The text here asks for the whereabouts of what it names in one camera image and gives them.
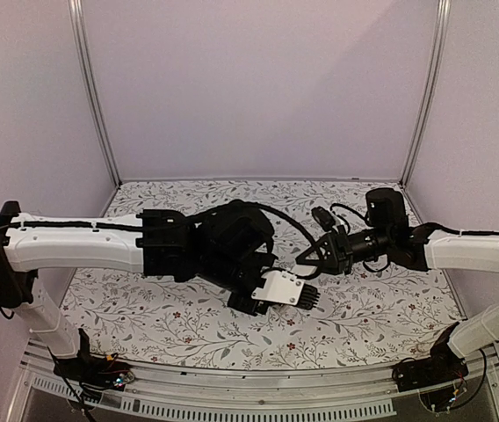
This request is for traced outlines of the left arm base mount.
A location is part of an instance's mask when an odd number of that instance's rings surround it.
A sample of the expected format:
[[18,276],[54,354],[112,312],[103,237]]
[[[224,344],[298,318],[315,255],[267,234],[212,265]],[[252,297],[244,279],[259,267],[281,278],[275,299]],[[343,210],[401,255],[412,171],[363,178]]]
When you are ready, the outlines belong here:
[[52,355],[54,373],[76,381],[81,387],[96,390],[120,390],[135,380],[130,364],[121,361],[118,353],[98,357],[90,353],[90,339],[83,329],[78,330],[79,348],[71,358]]

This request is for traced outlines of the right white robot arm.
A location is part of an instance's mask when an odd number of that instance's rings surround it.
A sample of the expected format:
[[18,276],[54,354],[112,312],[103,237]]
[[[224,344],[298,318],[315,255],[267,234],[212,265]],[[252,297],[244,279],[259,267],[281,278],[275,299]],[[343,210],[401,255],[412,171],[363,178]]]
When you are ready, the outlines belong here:
[[[410,226],[403,195],[391,188],[376,188],[365,196],[366,229],[349,234],[333,216],[316,207],[312,216],[325,233],[297,258],[297,264],[320,273],[349,274],[354,265],[384,256],[403,268],[457,269],[499,274],[499,231],[460,230],[428,222]],[[423,376],[441,383],[457,367],[457,360],[499,342],[499,303],[458,322],[439,336],[423,364]]]

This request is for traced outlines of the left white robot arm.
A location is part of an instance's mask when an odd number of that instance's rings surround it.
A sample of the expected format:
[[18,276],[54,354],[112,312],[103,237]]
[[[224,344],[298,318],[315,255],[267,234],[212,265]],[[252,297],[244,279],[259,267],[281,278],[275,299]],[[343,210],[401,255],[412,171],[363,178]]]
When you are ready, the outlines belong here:
[[169,276],[183,283],[200,277],[229,292],[230,308],[263,314],[272,305],[312,309],[319,294],[305,274],[275,266],[273,207],[234,200],[195,215],[146,209],[114,218],[52,219],[30,215],[16,201],[0,211],[0,308],[21,317],[81,382],[99,372],[87,336],[43,291],[38,272],[100,268]]

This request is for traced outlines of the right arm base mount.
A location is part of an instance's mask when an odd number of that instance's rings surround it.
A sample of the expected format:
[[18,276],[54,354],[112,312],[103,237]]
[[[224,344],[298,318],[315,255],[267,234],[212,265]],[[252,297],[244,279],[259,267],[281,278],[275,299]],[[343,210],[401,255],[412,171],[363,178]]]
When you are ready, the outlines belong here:
[[392,379],[399,392],[452,382],[468,375],[465,359],[454,354],[447,342],[448,337],[443,334],[430,349],[428,357],[407,358],[393,366]]

